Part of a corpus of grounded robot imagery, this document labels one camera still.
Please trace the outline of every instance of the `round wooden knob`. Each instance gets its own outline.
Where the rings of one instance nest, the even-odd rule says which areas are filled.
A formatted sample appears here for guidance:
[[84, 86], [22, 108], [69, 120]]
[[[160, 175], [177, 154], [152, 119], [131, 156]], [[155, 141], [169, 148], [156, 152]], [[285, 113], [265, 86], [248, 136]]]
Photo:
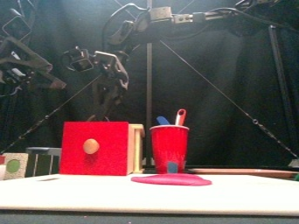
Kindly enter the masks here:
[[98, 150], [98, 142], [93, 138], [88, 139], [82, 144], [82, 150], [88, 154], [96, 153]]

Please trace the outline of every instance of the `red cup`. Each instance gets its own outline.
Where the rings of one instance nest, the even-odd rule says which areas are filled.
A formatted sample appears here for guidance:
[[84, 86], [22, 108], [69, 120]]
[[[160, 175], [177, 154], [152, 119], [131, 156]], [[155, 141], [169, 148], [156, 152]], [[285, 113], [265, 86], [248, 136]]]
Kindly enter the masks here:
[[183, 172], [189, 129], [179, 125], [159, 125], [151, 129], [156, 172]]

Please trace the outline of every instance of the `red box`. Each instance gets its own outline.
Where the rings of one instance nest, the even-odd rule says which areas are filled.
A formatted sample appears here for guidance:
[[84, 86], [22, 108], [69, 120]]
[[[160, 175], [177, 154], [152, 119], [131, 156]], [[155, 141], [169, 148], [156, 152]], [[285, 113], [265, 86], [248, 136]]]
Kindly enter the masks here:
[[5, 163], [5, 156], [0, 155], [0, 165], [2, 165]]
[[[96, 140], [93, 154], [82, 150]], [[60, 174], [125, 176], [133, 171], [135, 130], [128, 122], [65, 122]]]

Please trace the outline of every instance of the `black curtain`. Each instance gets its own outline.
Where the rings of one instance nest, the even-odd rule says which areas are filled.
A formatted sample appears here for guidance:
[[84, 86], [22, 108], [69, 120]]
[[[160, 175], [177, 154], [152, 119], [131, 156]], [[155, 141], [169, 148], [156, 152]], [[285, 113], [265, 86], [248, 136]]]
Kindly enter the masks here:
[[[236, 2], [164, 0], [153, 1], [153, 7], [171, 6], [172, 14], [191, 14], [220, 7], [231, 8]], [[128, 3], [147, 7], [145, 0], [38, 2], [29, 47], [53, 64], [50, 73], [68, 85], [62, 90], [24, 89], [13, 100], [1, 100], [1, 129], [5, 130], [1, 135], [2, 148], [98, 75], [94, 71], [73, 73], [66, 70], [61, 64], [61, 54], [74, 46], [88, 49], [89, 53], [101, 50], [104, 23], [120, 6]], [[108, 34], [136, 14], [135, 10], [123, 13], [111, 25]], [[289, 121], [287, 114], [292, 113], [291, 117], [297, 114], [297, 34], [279, 30], [283, 33], [277, 40], [279, 51], [292, 103], [292, 111], [288, 111], [281, 96], [268, 26], [253, 23], [253, 26], [248, 26], [252, 32], [244, 36], [239, 35], [233, 27], [233, 23], [225, 24], [225, 27], [212, 26], [212, 29], [192, 36], [204, 28], [204, 24], [185, 25], [177, 28], [176, 37], [163, 38], [153, 43], [151, 122], [156, 125], [155, 118], [165, 116], [173, 123], [177, 109], [187, 109], [184, 125], [191, 129], [187, 165], [287, 166], [292, 155], [253, 124], [252, 119], [299, 153], [295, 139], [291, 138], [293, 133], [289, 133], [287, 126], [291, 123], [297, 128], [296, 119]], [[128, 90], [108, 117], [109, 121], [141, 123], [144, 127], [147, 57], [147, 45], [140, 45], [129, 54], [125, 63]], [[13, 111], [8, 111], [9, 103], [13, 104]], [[33, 146], [60, 147], [62, 123], [85, 121], [90, 113], [92, 91], [88, 87], [9, 151], [24, 151], [25, 147]]]

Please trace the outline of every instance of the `blue marker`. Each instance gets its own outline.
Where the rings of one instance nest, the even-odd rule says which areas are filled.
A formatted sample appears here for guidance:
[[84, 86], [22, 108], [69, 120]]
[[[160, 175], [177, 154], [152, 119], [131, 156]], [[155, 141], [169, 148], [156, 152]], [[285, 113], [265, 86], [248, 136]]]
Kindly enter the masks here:
[[169, 122], [163, 116], [157, 116], [156, 121], [159, 122], [160, 125], [169, 125]]

